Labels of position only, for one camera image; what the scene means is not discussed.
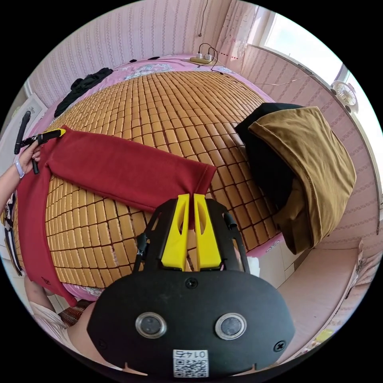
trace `pink bedsheet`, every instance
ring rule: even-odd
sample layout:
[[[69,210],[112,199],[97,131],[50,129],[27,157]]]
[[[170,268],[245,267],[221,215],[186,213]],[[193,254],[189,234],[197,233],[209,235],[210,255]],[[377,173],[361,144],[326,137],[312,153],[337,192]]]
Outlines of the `pink bedsheet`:
[[[210,71],[212,67],[208,66],[199,66],[196,64],[192,64],[184,61],[185,59],[189,59],[189,55],[174,55],[174,56],[165,56],[157,60],[141,60],[135,63],[128,63],[121,65],[119,67],[113,68],[114,72],[105,78],[100,84],[96,85],[94,88],[88,90],[83,96],[78,98],[69,108],[71,108],[76,103],[81,100],[89,97],[90,95],[96,93],[100,89],[109,87],[111,85],[120,83],[122,81],[148,75],[151,73],[159,73],[159,72],[169,72],[169,71]],[[238,79],[239,81],[246,84],[248,87],[257,92],[266,102],[274,102],[266,93],[252,84],[250,81],[247,81],[242,76],[234,73],[233,71],[222,67],[215,66],[214,71],[226,73]],[[56,110],[57,105],[61,102],[58,100],[55,102],[45,113],[45,115],[41,118],[40,121],[34,126],[31,131],[31,135],[41,133],[47,129],[47,127],[54,120],[54,112]],[[261,246],[256,247],[255,249],[249,251],[247,253],[248,257],[261,257],[266,254],[269,250],[271,250],[277,243],[284,241],[282,234],[278,234],[271,240],[267,241]],[[86,299],[89,301],[96,301],[100,296],[103,289],[92,288],[92,287],[82,287],[71,284],[64,284],[65,288],[75,296],[77,299]]]

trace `black garment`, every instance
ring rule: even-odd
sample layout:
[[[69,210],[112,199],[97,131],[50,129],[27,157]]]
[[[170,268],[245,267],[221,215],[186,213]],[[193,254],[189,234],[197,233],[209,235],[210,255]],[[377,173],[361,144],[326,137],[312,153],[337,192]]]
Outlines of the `black garment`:
[[[283,103],[263,103],[235,128],[246,146],[246,153],[254,182],[275,204],[278,211],[286,205],[287,199],[291,194],[294,173],[267,143],[249,132],[249,127],[253,122],[269,113],[298,108],[302,108],[302,106]]]
[[[87,75],[84,79],[77,79],[71,85],[71,92],[58,104],[55,111],[55,118],[64,113],[66,108],[89,89],[99,84],[105,77],[113,73],[112,69],[102,68],[97,73]]]

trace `white fan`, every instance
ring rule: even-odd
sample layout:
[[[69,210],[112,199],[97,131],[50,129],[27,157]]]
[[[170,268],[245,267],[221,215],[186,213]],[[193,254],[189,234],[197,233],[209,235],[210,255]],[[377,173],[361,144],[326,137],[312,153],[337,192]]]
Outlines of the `white fan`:
[[[355,96],[355,89],[351,84],[334,81],[331,85],[331,92],[338,98],[349,113],[358,113],[358,100]]]

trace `pink wall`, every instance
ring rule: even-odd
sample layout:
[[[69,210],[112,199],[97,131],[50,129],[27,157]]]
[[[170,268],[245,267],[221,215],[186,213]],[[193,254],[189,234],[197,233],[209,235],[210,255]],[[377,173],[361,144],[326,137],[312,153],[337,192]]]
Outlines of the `pink wall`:
[[[248,45],[241,75],[261,88],[274,101],[318,106],[349,152],[357,173],[354,191],[338,227],[317,248],[351,249],[363,238],[365,257],[383,249],[383,228],[378,226],[378,194],[374,169],[365,143],[354,121],[321,82],[296,64],[264,49]],[[283,84],[281,86],[263,85]]]
[[[62,41],[29,77],[32,92],[51,106],[75,79],[132,59],[196,53],[215,46],[231,0],[143,0],[111,11]]]

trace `bamboo mat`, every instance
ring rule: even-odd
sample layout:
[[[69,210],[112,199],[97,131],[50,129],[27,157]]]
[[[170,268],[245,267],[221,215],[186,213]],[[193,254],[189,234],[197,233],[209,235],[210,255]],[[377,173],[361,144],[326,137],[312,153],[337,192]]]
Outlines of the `bamboo mat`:
[[[228,75],[156,73],[98,91],[68,109],[48,130],[65,124],[215,165],[217,172],[207,197],[227,206],[246,249],[251,250],[278,231],[272,219],[273,206],[251,181],[245,148],[234,127],[263,102]],[[16,252],[23,267],[17,205],[15,209]],[[144,231],[150,214],[52,176],[45,217],[60,281],[103,288],[131,273],[137,252],[135,237]],[[189,237],[187,270],[194,270],[194,232]]]

